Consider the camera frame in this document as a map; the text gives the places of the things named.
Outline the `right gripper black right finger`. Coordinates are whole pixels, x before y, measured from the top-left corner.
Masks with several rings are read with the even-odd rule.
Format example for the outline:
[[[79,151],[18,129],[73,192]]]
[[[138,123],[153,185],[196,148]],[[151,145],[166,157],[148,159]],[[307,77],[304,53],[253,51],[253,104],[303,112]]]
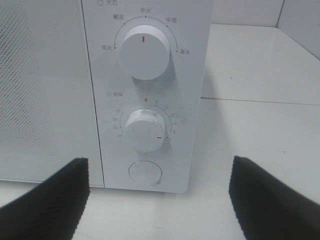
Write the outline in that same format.
[[[320,205],[249,158],[234,157],[228,193],[247,240],[320,238]]]

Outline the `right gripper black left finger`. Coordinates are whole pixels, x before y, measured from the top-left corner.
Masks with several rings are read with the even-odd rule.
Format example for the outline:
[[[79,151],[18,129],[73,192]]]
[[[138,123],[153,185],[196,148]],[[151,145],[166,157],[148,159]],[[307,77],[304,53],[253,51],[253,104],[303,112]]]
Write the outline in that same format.
[[[89,195],[89,161],[75,158],[0,208],[0,238],[71,240]]]

